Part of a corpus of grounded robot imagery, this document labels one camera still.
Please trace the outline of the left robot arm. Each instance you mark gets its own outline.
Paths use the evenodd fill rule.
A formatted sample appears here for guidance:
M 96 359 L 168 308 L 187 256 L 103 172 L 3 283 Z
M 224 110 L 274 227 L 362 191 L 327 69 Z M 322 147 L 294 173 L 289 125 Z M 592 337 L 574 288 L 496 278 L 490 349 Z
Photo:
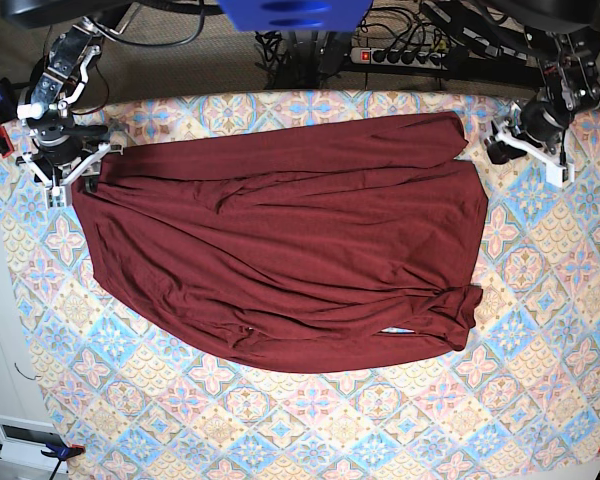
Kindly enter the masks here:
M 544 87 L 505 131 L 551 153 L 577 114 L 600 106 L 600 1 L 474 1 L 501 44 L 536 59 Z

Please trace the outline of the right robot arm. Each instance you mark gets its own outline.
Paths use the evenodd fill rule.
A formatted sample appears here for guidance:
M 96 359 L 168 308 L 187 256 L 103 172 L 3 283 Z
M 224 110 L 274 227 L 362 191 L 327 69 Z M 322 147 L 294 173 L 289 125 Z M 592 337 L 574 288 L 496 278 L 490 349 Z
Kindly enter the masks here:
M 181 40 L 141 43 L 123 37 L 133 15 L 131 8 L 151 8 L 197 18 L 194 31 Z M 164 49 L 192 43 L 202 33 L 205 19 L 222 15 L 217 4 L 202 1 L 1 1 L 1 17 L 23 28 L 75 22 L 43 49 L 30 86 L 21 94 L 16 115 L 32 135 L 37 151 L 24 153 L 25 165 L 44 186 L 53 205 L 69 203 L 71 184 L 87 176 L 97 182 L 104 156 L 121 149 L 97 141 L 108 132 L 104 125 L 75 123 L 73 107 L 80 100 L 90 71 L 97 67 L 104 42 L 137 48 Z

